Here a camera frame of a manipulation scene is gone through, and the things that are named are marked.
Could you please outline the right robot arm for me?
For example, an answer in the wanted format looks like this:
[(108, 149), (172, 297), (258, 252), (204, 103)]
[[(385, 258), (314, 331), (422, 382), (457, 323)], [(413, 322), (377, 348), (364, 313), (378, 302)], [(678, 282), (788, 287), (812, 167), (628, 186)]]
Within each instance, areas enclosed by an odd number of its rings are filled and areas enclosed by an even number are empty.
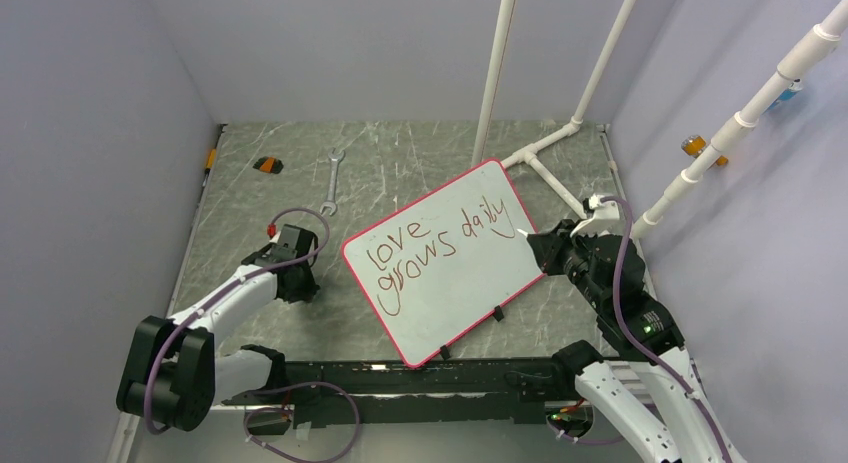
[(596, 313), (603, 338), (638, 377), (648, 405), (625, 388), (610, 360), (578, 341), (553, 357), (551, 384), (599, 410), (645, 462), (741, 462), (712, 410), (684, 337), (645, 288), (645, 263), (632, 240), (579, 235), (563, 220), (526, 241), (546, 276), (564, 276)]

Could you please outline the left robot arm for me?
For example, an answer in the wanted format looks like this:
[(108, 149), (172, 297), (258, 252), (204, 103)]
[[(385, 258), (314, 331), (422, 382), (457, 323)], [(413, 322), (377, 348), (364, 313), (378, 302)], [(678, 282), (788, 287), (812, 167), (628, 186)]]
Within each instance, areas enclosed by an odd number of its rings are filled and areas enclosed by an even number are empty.
[(244, 258), (234, 274), (194, 305), (136, 327), (116, 395), (119, 411), (144, 419), (160, 434), (194, 430), (209, 409), (250, 391), (272, 403), (287, 389), (283, 353), (261, 345), (218, 357), (220, 343), (275, 300), (309, 302), (319, 287), (311, 266), (321, 248), (269, 242)]

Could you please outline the pink framed whiteboard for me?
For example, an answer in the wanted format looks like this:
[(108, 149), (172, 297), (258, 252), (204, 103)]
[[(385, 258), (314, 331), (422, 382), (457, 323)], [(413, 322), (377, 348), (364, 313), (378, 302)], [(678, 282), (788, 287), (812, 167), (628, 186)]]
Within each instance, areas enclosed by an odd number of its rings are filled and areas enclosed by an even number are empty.
[(347, 239), (341, 255), (402, 362), (419, 368), (542, 277), (535, 225), (489, 159)]

